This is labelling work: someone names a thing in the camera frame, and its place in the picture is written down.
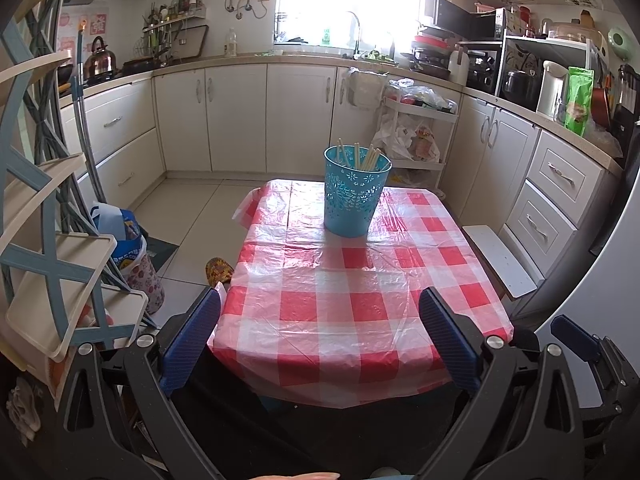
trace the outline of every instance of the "red and white tablecloth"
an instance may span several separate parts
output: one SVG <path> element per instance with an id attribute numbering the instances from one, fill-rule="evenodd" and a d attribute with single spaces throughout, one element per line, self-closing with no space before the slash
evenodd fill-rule
<path id="1" fill-rule="evenodd" d="M 388 188 L 361 238 L 323 225 L 324 184 L 273 180 L 242 201 L 249 229 L 213 353 L 258 394 L 346 408 L 449 380 L 418 318 L 435 286 L 485 334 L 513 327 L 440 200 Z"/>

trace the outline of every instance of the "stainless steel kettle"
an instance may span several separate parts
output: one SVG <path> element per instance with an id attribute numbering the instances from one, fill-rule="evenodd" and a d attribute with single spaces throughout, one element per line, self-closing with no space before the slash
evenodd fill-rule
<path id="1" fill-rule="evenodd" d="M 96 36 L 91 44 L 91 56 L 84 62 L 84 78 L 87 81 L 107 79 L 116 75 L 116 55 L 107 50 L 102 36 Z"/>

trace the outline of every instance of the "metal screw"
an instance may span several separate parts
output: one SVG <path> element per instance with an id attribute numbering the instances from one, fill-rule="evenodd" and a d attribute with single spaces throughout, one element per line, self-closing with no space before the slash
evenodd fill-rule
<path id="1" fill-rule="evenodd" d="M 549 352 L 553 357 L 560 357 L 562 355 L 562 349 L 555 343 L 551 343 L 546 347 L 546 351 Z"/>
<path id="2" fill-rule="evenodd" d="M 486 339 L 486 343 L 494 350 L 499 350 L 504 346 L 504 341 L 497 335 L 491 335 Z"/>
<path id="3" fill-rule="evenodd" d="M 136 339 L 136 345 L 140 348 L 146 348 L 154 343 L 154 337 L 151 334 L 143 334 Z"/>
<path id="4" fill-rule="evenodd" d="M 78 353 L 80 355 L 87 355 L 90 354 L 93 349 L 94 346 L 91 343 L 82 343 L 78 349 Z"/>

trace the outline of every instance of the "kettle handle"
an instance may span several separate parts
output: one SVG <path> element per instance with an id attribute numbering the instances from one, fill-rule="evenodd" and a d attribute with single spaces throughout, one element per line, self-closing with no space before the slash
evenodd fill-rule
<path id="1" fill-rule="evenodd" d="M 94 54 L 95 53 L 95 44 L 97 43 L 97 41 L 100 40 L 100 49 L 104 50 L 105 48 L 105 44 L 104 44 L 104 40 L 102 39 L 102 36 L 96 36 L 94 39 L 94 42 L 91 44 L 91 53 Z"/>

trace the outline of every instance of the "countertop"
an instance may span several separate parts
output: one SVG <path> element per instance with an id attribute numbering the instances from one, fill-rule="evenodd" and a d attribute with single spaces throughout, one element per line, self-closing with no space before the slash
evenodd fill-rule
<path id="1" fill-rule="evenodd" d="M 144 72 L 141 74 L 135 74 L 131 76 L 121 77 L 118 79 L 113 79 L 111 81 L 107 81 L 105 83 L 101 83 L 99 85 L 91 86 L 84 90 L 84 96 L 89 97 L 91 95 L 104 92 L 110 90 L 112 88 L 117 88 L 118 86 L 123 86 L 126 84 L 132 84 L 138 81 L 142 81 L 145 79 L 150 79 L 154 76 L 162 76 L 177 72 L 184 72 L 185 70 L 200 70 L 203 68 L 210 68 L 215 66 L 230 66 L 230 65 L 239 65 L 239 64 L 267 64 L 267 63 L 280 63 L 280 64 L 308 64 L 308 65 L 321 65 L 321 66 L 343 66 L 343 67 L 356 67 L 360 70 L 372 70 L 380 73 L 388 73 L 391 75 L 398 76 L 399 78 L 411 78 L 418 80 L 420 82 L 425 82 L 427 84 L 433 84 L 435 86 L 440 86 L 442 88 L 447 88 L 456 92 L 460 92 L 461 94 L 466 94 L 471 97 L 476 97 L 478 99 L 482 99 L 483 101 L 488 102 L 489 104 L 496 105 L 500 108 L 508 110 L 520 117 L 523 117 L 527 121 L 531 121 L 532 123 L 544 128 L 548 132 L 555 134 L 560 137 L 562 140 L 565 140 L 589 158 L 593 159 L 595 162 L 600 164 L 607 171 L 612 173 L 613 175 L 620 177 L 622 176 L 622 168 L 613 160 L 607 153 L 603 152 L 600 148 L 596 147 L 594 144 L 591 144 L 588 140 L 583 139 L 582 137 L 577 136 L 573 132 L 567 130 L 564 126 L 557 124 L 551 119 L 532 112 L 526 108 L 518 106 L 514 103 L 506 101 L 505 99 L 500 99 L 493 95 L 487 94 L 485 92 L 481 92 L 479 90 L 474 90 L 473 88 L 468 88 L 456 83 L 452 83 L 449 81 L 445 81 L 444 79 L 438 79 L 436 77 L 420 74 L 417 72 L 411 72 L 410 70 L 406 70 L 404 68 L 392 67 L 392 66 L 384 66 L 378 65 L 375 63 L 369 63 L 366 61 L 354 61 L 350 59 L 343 59 L 340 57 L 331 57 L 331 56 L 312 56 L 312 55 L 303 55 L 303 54 L 285 54 L 283 56 L 257 56 L 255 54 L 244 54 L 238 57 L 223 57 L 223 56 L 213 56 L 213 57 L 204 57 L 197 61 L 192 61 L 188 63 L 178 64 L 174 66 L 169 66 L 165 68 L 160 68 L 158 70 L 153 70 L 151 72 Z M 66 96 L 60 99 L 60 107 L 63 108 L 72 103 L 71 96 Z"/>

